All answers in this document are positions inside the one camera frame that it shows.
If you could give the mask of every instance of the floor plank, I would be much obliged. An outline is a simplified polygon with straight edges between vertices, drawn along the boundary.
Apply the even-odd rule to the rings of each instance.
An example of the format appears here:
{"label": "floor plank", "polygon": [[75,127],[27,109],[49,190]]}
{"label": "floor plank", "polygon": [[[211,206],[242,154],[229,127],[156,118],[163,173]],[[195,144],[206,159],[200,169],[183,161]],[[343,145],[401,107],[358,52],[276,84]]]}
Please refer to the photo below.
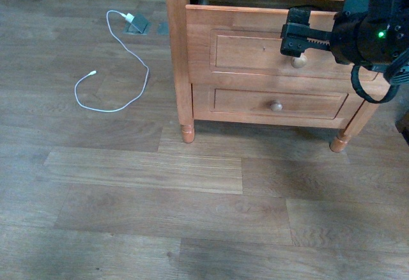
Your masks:
{"label": "floor plank", "polygon": [[52,228],[69,188],[61,183],[8,181],[0,195],[0,224]]}
{"label": "floor plank", "polygon": [[0,116],[4,143],[155,152],[162,126],[152,121]]}
{"label": "floor plank", "polygon": [[291,245],[285,201],[73,185],[55,228]]}
{"label": "floor plank", "polygon": [[409,253],[408,205],[287,200],[295,245]]}
{"label": "floor plank", "polygon": [[38,174],[61,183],[242,194],[240,159],[84,148],[53,149]]}
{"label": "floor plank", "polygon": [[176,279],[180,251],[178,238],[13,226],[0,241],[1,279]]}
{"label": "floor plank", "polygon": [[408,279],[407,256],[183,239],[178,279]]}
{"label": "floor plank", "polygon": [[243,159],[243,193],[409,205],[409,179],[405,168]]}

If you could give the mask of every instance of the black cable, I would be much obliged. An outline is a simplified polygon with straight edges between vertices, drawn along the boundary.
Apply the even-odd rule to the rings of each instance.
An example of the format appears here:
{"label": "black cable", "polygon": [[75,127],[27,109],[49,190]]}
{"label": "black cable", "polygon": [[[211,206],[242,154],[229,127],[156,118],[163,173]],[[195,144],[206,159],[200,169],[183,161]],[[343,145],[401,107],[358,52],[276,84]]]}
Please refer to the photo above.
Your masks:
{"label": "black cable", "polygon": [[386,95],[381,100],[375,100],[371,96],[369,96],[364,91],[364,89],[362,88],[362,85],[360,84],[360,81],[359,81],[359,68],[360,68],[360,66],[355,65],[352,68],[352,71],[351,71],[352,87],[353,87],[353,89],[355,90],[355,92],[357,93],[358,96],[363,98],[365,101],[368,101],[369,103],[374,103],[374,104],[389,102],[396,96],[397,91],[399,90],[399,85],[390,85],[390,88],[389,88],[388,92],[386,93]]}

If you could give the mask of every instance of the cable connector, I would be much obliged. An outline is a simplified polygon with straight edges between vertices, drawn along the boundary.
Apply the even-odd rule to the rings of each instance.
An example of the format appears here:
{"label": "cable connector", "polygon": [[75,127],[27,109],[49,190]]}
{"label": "cable connector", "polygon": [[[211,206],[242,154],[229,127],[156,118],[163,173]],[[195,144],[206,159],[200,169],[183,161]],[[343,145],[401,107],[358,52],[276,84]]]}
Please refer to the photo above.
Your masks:
{"label": "cable connector", "polygon": [[134,21],[134,18],[135,17],[131,15],[130,13],[128,13],[128,15],[125,16],[125,20],[131,24],[132,24],[132,21]]}

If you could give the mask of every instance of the open drawer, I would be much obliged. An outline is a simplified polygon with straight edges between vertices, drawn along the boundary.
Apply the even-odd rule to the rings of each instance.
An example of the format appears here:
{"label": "open drawer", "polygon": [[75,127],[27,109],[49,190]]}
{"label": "open drawer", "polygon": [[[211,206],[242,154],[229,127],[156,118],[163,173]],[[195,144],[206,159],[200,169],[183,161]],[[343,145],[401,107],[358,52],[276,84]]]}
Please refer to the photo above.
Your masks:
{"label": "open drawer", "polygon": [[[193,84],[237,81],[252,86],[269,76],[350,79],[351,66],[337,64],[330,52],[307,49],[307,63],[302,68],[293,67],[293,58],[280,53],[287,10],[192,4],[186,6],[186,12],[189,79]],[[333,12],[311,12],[311,27],[331,31],[333,17]],[[362,70],[360,78],[373,81],[377,74]],[[333,88],[351,91],[345,83]]]}

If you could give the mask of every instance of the robotic arm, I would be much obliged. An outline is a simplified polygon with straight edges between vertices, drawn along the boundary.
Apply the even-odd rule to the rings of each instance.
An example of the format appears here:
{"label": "robotic arm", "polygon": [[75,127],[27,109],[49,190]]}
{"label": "robotic arm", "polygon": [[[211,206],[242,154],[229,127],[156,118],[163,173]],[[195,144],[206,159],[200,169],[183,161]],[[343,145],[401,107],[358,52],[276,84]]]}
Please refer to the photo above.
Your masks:
{"label": "robotic arm", "polygon": [[[331,32],[309,27],[310,11],[290,9],[281,32],[281,54],[300,57],[308,48],[330,51],[340,64],[354,64],[351,81],[370,103],[392,100],[409,82],[409,0],[344,0]],[[372,99],[359,81],[359,68],[383,73],[390,84],[382,100]]]}

